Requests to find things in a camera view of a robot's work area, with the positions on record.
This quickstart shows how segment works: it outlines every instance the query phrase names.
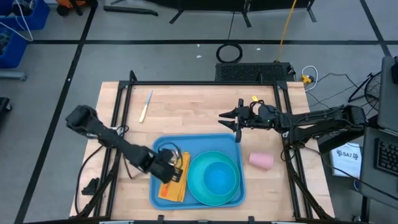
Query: wooden table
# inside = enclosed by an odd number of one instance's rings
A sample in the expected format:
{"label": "wooden table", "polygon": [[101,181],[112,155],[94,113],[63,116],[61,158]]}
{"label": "wooden table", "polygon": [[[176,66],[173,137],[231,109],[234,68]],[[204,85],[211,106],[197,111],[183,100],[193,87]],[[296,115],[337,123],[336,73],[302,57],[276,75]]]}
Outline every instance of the wooden table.
{"label": "wooden table", "polygon": [[[118,82],[104,82],[99,93],[96,110],[99,119],[107,126],[111,123],[117,86]],[[293,113],[308,112],[307,97],[302,83],[288,83],[288,86]],[[154,92],[146,118],[143,123],[139,123],[138,120],[150,90]],[[283,93],[279,92],[284,107]],[[166,134],[230,133],[230,129],[217,122],[218,115],[232,110],[238,104],[238,98],[244,99],[245,105],[248,105],[252,102],[252,95],[256,95],[267,104],[275,105],[274,91],[271,86],[134,86],[127,119],[130,130],[125,138],[131,143],[151,147],[158,137]],[[122,96],[121,112],[123,104],[124,96]],[[89,140],[84,159],[98,146],[95,140]],[[315,140],[310,140],[307,146],[318,149]],[[141,175],[136,180],[130,180],[121,162],[112,219],[156,220],[158,215],[164,215],[166,220],[242,221],[248,220],[248,216],[254,216],[257,221],[294,220],[286,164],[280,159],[282,150],[280,134],[274,130],[244,129],[241,147],[247,190],[246,199],[240,206],[211,210],[157,210],[149,201],[149,175]],[[92,178],[100,177],[104,152],[103,149],[87,163],[81,176],[80,190],[87,186]],[[273,154],[275,156],[273,169],[264,171],[249,165],[250,152]],[[309,191],[325,211],[334,217],[320,156],[302,149],[302,160]],[[129,168],[132,175],[138,173],[133,166],[129,165]],[[305,217],[302,194],[298,188],[297,192],[301,216]],[[80,210],[90,198],[79,193]],[[107,200],[108,193],[103,199],[102,215]]]}

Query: yellow cable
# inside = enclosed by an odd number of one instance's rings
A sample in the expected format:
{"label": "yellow cable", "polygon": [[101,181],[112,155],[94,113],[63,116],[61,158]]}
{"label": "yellow cable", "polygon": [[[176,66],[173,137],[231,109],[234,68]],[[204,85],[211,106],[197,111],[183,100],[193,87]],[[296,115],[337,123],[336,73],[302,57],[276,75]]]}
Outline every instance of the yellow cable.
{"label": "yellow cable", "polygon": [[289,16],[287,17],[287,20],[286,20],[286,23],[285,23],[284,33],[282,34],[282,39],[280,40],[280,44],[279,44],[279,55],[277,57],[277,62],[280,62],[280,57],[282,56],[282,49],[283,49],[283,46],[284,46],[284,39],[285,39],[287,26],[289,26],[290,18],[292,17],[293,9],[296,6],[296,2],[297,2],[297,0],[294,0],[292,8],[290,9]]}

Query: wooden handle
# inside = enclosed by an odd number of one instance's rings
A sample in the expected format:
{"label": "wooden handle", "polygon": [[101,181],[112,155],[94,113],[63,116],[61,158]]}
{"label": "wooden handle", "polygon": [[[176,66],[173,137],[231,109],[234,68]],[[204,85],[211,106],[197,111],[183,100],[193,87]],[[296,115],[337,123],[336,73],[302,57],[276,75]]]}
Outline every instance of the wooden handle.
{"label": "wooden handle", "polygon": [[139,122],[142,123],[145,118],[145,114],[147,114],[148,105],[145,105],[144,109],[142,110],[141,117],[139,118]]}

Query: gray floor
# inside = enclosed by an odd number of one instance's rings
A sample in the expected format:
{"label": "gray floor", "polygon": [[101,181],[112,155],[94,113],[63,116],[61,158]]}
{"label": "gray floor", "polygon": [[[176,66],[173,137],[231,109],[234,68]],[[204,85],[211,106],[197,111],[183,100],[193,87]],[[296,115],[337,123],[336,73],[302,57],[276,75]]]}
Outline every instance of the gray floor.
{"label": "gray floor", "polygon": [[[385,40],[398,40],[395,0],[366,0]],[[226,39],[231,24],[229,12],[184,12],[174,25],[169,20],[176,10],[142,1],[129,5],[155,9],[159,17],[104,12],[99,7],[88,40],[172,40]],[[286,39],[289,40],[377,40],[359,0],[316,0],[313,11],[318,22],[298,9],[292,16]],[[57,15],[52,7],[44,30],[33,32],[36,40],[78,40],[89,10],[79,17]],[[280,39],[289,10],[249,14],[252,28],[246,28],[242,15],[235,14],[231,39]],[[0,96],[11,98],[13,112],[0,128],[0,217],[13,223],[44,137],[68,74],[76,45],[31,44],[14,69],[28,74],[26,82],[0,80]],[[67,218],[86,139],[69,131],[64,119],[76,105],[95,106],[101,82],[127,80],[133,69],[139,80],[214,80],[218,45],[85,45],[63,106],[61,117],[25,222]],[[271,62],[278,45],[242,45],[242,62]],[[398,55],[398,46],[388,46]],[[237,53],[225,48],[222,57]],[[370,72],[378,72],[384,56],[379,45],[285,45],[281,61],[290,62],[297,73],[306,65],[318,68],[319,76],[347,73],[355,82]],[[323,100],[351,87],[345,77],[330,75],[311,91]],[[345,104],[354,87],[325,100],[324,104]],[[309,105],[316,100],[308,95]],[[365,100],[353,102],[363,105]],[[311,110],[322,109],[315,105]],[[367,113],[370,107],[364,106]],[[336,217],[350,220],[361,209],[361,196],[352,190],[352,181],[331,176],[325,169]],[[371,220],[394,223],[395,210],[372,202]]]}

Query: teal bowl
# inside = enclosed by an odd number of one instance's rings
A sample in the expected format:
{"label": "teal bowl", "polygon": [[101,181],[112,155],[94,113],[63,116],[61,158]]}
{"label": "teal bowl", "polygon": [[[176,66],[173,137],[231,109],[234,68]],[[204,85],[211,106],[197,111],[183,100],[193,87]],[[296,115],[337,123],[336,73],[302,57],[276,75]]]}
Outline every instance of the teal bowl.
{"label": "teal bowl", "polygon": [[238,166],[226,154],[208,151],[191,162],[187,183],[192,195],[209,206],[223,205],[236,195],[240,185]]}

